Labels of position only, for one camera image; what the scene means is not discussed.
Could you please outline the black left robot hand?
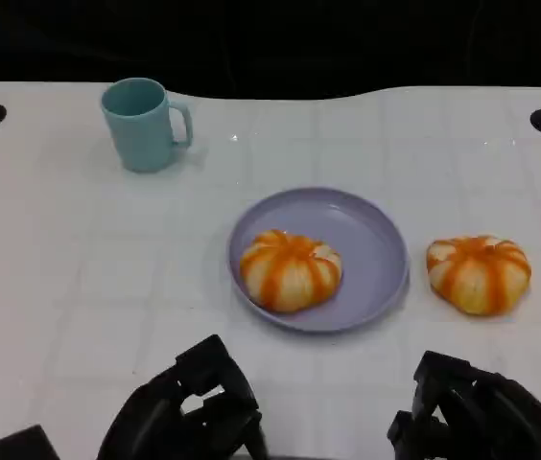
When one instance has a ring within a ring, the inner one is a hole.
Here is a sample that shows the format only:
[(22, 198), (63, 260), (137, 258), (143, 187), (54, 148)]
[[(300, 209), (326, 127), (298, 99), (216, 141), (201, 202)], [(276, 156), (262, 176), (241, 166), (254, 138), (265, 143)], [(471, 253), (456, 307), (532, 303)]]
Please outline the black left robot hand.
[(112, 422), (99, 459), (269, 459), (254, 393), (212, 334), (139, 386)]

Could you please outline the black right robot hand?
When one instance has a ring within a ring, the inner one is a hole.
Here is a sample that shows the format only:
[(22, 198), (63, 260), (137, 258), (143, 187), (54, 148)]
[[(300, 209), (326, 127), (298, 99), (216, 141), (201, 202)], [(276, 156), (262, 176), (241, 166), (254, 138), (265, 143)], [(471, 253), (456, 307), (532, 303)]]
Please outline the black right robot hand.
[(388, 429), (396, 459), (541, 459), (541, 402), (516, 380), (433, 351), (413, 378)]

